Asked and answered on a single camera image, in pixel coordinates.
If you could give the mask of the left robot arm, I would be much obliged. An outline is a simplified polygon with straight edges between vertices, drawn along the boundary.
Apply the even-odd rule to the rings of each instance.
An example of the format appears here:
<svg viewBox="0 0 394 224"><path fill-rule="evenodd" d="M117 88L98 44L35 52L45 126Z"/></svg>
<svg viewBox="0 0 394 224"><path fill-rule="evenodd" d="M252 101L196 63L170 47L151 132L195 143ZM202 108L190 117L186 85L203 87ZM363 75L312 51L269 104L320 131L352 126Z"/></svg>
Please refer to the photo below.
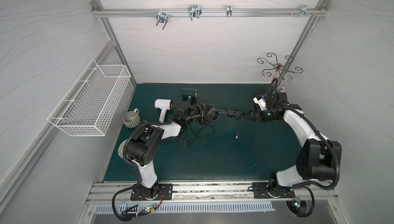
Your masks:
<svg viewBox="0 0 394 224"><path fill-rule="evenodd" d="M209 125L216 121L219 110L214 105L201 103L193 107L182 101L173 120L165 121L166 113L173 108L171 99L155 100L155 108L161 111L158 122L145 122L137 126L118 149L119 156L136 170L138 181L132 190L131 199L153 200L159 194L159 179L155 173L153 159L163 139L179 137L192 122Z"/></svg>

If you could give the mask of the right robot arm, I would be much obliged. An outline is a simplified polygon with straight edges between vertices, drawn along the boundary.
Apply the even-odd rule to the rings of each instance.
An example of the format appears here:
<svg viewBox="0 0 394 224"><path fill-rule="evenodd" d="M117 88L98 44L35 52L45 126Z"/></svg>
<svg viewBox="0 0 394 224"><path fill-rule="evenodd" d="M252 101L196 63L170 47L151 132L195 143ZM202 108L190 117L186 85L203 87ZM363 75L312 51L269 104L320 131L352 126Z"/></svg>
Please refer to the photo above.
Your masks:
<svg viewBox="0 0 394 224"><path fill-rule="evenodd" d="M288 191L310 185L333 190L340 178L342 147L339 142L325 137L298 105L287 101L286 94L278 91L278 78L271 81L264 93L258 92L253 101L255 108L246 116L248 120L274 122L283 119L301 146L294 166L273 172L266 184L252 184L255 197L268 194L280 198Z"/></svg>

